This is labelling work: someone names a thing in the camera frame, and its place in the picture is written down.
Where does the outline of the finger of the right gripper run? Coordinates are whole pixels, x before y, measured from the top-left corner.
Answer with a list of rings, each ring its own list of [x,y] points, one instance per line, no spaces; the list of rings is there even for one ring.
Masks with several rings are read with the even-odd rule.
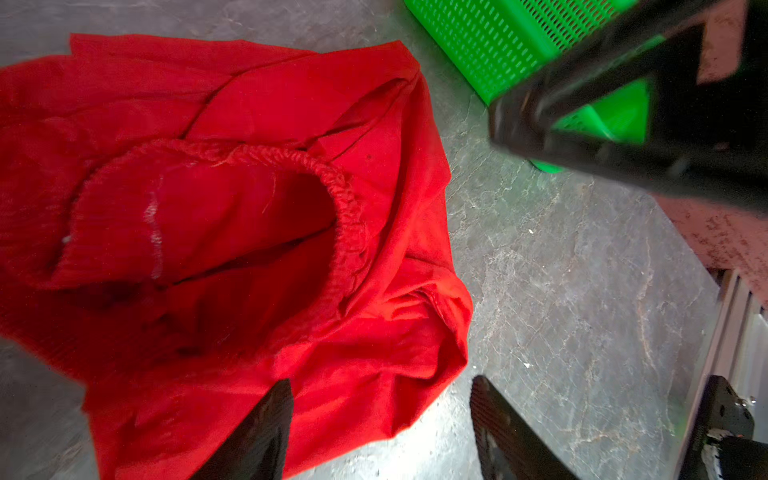
[[[767,208],[767,5],[735,69],[700,78],[705,1],[643,1],[496,98],[491,141],[657,193]]]

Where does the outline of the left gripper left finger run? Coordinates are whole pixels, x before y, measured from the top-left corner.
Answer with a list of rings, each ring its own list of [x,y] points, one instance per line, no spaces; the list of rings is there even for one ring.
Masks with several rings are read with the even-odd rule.
[[[293,407],[291,382],[276,382],[190,479],[282,479]]]

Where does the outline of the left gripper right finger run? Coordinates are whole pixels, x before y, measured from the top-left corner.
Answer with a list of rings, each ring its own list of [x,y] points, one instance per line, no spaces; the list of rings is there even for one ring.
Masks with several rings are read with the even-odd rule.
[[[487,377],[473,378],[469,405],[484,479],[577,479]]]

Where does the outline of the green plastic basket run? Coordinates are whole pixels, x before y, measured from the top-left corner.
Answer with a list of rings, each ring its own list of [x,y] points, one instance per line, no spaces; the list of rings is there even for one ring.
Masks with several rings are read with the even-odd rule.
[[[405,5],[485,104],[527,79],[634,0],[406,0]],[[616,142],[646,140],[650,85],[639,79],[555,127]]]

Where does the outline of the red shorts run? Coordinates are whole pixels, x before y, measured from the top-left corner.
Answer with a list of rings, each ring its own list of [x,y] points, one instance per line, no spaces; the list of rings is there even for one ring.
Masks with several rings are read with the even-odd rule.
[[[282,379],[287,475],[409,428],[472,301],[408,48],[70,48],[1,71],[1,333],[85,386],[100,476],[190,477]]]

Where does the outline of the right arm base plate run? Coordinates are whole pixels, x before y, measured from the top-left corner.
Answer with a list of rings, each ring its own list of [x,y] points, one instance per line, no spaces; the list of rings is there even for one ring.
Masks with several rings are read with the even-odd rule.
[[[711,375],[695,416],[678,477],[762,480],[767,444],[753,439],[754,417],[726,378]]]

